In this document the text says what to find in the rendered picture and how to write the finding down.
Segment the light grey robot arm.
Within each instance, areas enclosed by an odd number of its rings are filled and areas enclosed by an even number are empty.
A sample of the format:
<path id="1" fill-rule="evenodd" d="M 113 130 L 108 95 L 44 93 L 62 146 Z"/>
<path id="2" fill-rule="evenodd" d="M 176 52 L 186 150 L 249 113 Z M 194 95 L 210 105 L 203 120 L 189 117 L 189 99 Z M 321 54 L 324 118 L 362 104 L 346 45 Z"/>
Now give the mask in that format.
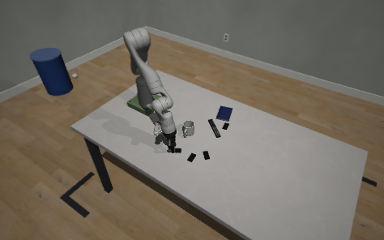
<path id="1" fill-rule="evenodd" d="M 161 131 L 165 134 L 173 133 L 176 130 L 173 115 L 167 110 L 173 107 L 173 100 L 165 91 L 156 71 L 149 66 L 148 61 L 145 63 L 151 45 L 147 29 L 136 28 L 125 32 L 123 39 L 130 52 L 131 71 L 134 75 L 140 75 L 135 80 L 139 104 L 143 108 L 152 107 L 160 120 L 155 124 L 154 135 L 158 135 Z M 155 94 L 161 94 L 162 97 L 153 100 L 152 95 Z"/>

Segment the dark blue book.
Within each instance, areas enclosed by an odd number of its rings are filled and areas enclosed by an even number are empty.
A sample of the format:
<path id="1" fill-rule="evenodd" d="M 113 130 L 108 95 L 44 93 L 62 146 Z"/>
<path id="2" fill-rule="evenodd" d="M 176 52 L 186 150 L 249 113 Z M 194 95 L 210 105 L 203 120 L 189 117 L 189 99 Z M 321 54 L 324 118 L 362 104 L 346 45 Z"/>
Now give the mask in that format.
<path id="1" fill-rule="evenodd" d="M 231 113 L 233 111 L 233 108 L 220 106 L 220 110 L 217 114 L 216 119 L 223 120 L 223 121 L 229 121 Z"/>

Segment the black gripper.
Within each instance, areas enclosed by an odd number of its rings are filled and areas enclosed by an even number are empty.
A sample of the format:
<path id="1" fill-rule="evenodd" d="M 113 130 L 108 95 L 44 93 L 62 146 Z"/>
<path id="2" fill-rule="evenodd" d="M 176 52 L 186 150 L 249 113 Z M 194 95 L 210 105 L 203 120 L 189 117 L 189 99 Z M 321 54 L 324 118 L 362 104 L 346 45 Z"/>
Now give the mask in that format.
<path id="1" fill-rule="evenodd" d="M 167 144 L 167 146 L 168 146 L 169 149 L 171 149 L 172 152 L 175 152 L 175 147 L 174 146 L 176 146 L 176 141 L 175 141 L 175 138 L 176 138 L 175 134 L 176 133 L 177 133 L 177 130 L 175 130 L 173 133 L 170 133 L 170 134 L 165 134 L 163 132 L 164 137 L 167 138 L 168 143 L 169 143 L 169 144 Z"/>

